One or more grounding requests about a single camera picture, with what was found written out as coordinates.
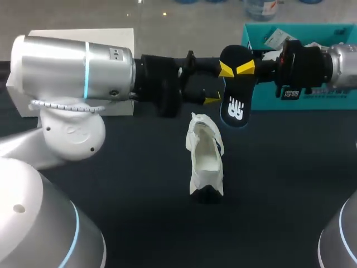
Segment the cable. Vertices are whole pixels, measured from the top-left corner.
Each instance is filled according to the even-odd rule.
[[[96,106],[96,107],[77,107],[65,104],[56,104],[51,102],[43,102],[41,100],[33,99],[31,101],[33,106],[39,108],[51,108],[51,109],[58,109],[58,110],[65,110],[65,111],[72,111],[72,112],[85,112],[85,113],[99,113],[105,110],[104,106]]]

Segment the shoe insole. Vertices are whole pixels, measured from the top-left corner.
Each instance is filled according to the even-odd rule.
[[[196,133],[200,137],[195,150],[196,170],[218,171],[219,161],[216,153],[215,139],[205,130],[207,126],[197,126]]]

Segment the teal box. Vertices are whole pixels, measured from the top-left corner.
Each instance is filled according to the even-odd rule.
[[[357,27],[353,24],[246,24],[242,45],[254,50],[269,50],[264,43],[275,29],[280,29],[300,40],[303,45],[312,42],[332,46],[343,42],[357,44]],[[252,110],[351,110],[357,109],[357,90],[335,90],[326,87],[313,88],[313,94],[302,91],[298,100],[281,100],[275,97],[274,82],[255,86]]]

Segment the glossy floor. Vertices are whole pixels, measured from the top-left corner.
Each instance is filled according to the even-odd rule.
[[[285,0],[273,22],[357,22],[356,0],[303,4]],[[16,36],[31,30],[133,27],[136,57],[140,54],[185,57],[219,55],[237,44],[250,22],[240,0],[212,4],[198,0],[1,0],[0,60],[8,60]]]

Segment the water bottle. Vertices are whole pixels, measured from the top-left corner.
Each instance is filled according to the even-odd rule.
[[[322,2],[322,0],[300,0],[300,2],[303,2],[305,4],[317,4]]]
[[[269,21],[277,13],[278,0],[244,0],[244,8],[252,19]]]
[[[206,0],[206,1],[210,3],[223,3],[226,2],[227,0]]]
[[[192,4],[197,2],[197,0],[175,0],[175,1],[180,4]]]

